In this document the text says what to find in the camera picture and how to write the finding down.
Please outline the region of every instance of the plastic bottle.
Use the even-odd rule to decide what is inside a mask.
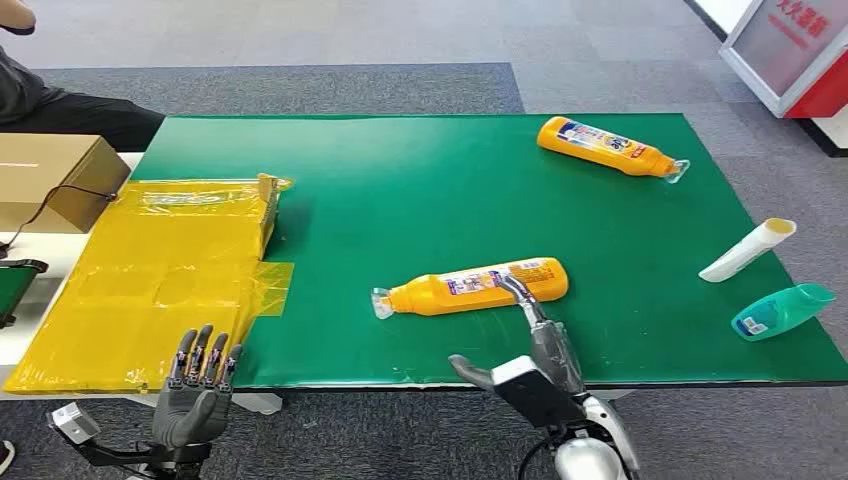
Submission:
[[[668,183],[676,183],[689,168],[689,160],[674,160],[650,145],[566,117],[553,117],[545,122],[536,143],[628,175],[652,175]]]
[[[795,233],[798,225],[792,220],[769,218],[751,233],[745,235],[709,267],[701,270],[698,276],[708,282],[723,282],[747,267],[751,262],[768,252],[780,242]]]
[[[730,326],[745,340],[756,342],[801,325],[835,298],[817,283],[802,283],[757,300],[733,317]]]
[[[515,298],[495,286],[494,276],[512,274],[540,301],[556,300],[568,290],[568,276],[555,258],[531,258],[441,275],[422,275],[391,290],[371,293],[374,313],[388,318],[394,312],[439,315],[479,308],[514,305]]]

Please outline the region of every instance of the orange bottle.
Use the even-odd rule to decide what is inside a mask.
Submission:
[[[668,183],[676,183],[689,168],[689,160],[675,160],[650,145],[566,117],[553,117],[545,122],[536,143],[628,175],[652,175]]]
[[[514,305],[515,298],[495,285],[498,275],[521,280],[539,301],[556,300],[568,290],[568,276],[555,258],[531,258],[472,268],[442,275],[422,275],[391,290],[371,293],[374,313],[388,318],[394,312],[439,315],[479,308]]]

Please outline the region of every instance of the humanoid robot hand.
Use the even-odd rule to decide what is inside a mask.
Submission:
[[[209,443],[227,428],[232,378],[241,345],[224,357],[227,334],[215,340],[204,366],[212,325],[183,336],[153,414],[153,439],[167,448]]]

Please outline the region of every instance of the black pants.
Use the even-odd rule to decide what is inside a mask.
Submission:
[[[143,152],[165,116],[129,100],[70,93],[43,105],[0,132],[100,135],[119,152]]]

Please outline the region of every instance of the cable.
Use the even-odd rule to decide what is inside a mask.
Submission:
[[[524,460],[521,461],[521,465],[518,467],[518,480],[524,480],[524,475],[527,472],[527,466],[530,465],[530,460],[532,460],[533,457],[535,457],[536,454],[539,453],[539,450],[541,450],[542,447],[546,447],[550,444],[550,438],[540,440],[538,443],[536,443],[536,445],[533,445],[533,448],[531,448],[530,451],[527,452],[527,455],[524,455]]]
[[[56,192],[58,192],[62,188],[70,188],[72,190],[78,190],[80,192],[88,193],[90,195],[96,195],[98,197],[105,198],[106,201],[108,201],[108,202],[111,202],[111,201],[115,200],[115,198],[118,197],[118,195],[116,195],[114,193],[95,192],[94,190],[89,190],[87,188],[78,187],[76,185],[68,185],[68,184],[56,185],[55,187],[53,187],[53,188],[51,188],[50,190],[47,191],[47,195],[44,196],[44,200],[41,201],[41,205],[38,206],[38,210],[35,211],[35,214],[33,214],[33,216],[30,217],[29,220],[22,223],[21,226],[18,227],[18,230],[12,236],[12,239],[9,240],[6,243],[0,242],[0,258],[6,258],[6,255],[9,252],[9,248],[12,246],[12,243],[14,243],[14,241],[17,240],[18,235],[21,234],[24,227],[26,227],[27,225],[31,224],[32,222],[34,222],[38,219],[39,215],[41,215],[41,213],[44,212],[44,209],[47,208],[47,204],[53,198],[53,195],[55,195]]]
[[[120,469],[122,469],[122,470],[126,470],[126,471],[128,471],[128,472],[132,473],[133,475],[141,475],[141,476],[142,476],[142,477],[144,477],[144,478],[152,478],[153,480],[156,480],[156,477],[151,476],[151,475],[148,475],[148,474],[143,473],[143,472],[139,472],[138,470],[135,470],[135,469],[133,469],[133,468],[130,468],[130,467],[126,466],[126,465],[112,465],[112,466],[113,466],[113,467],[118,467],[118,468],[120,468]]]

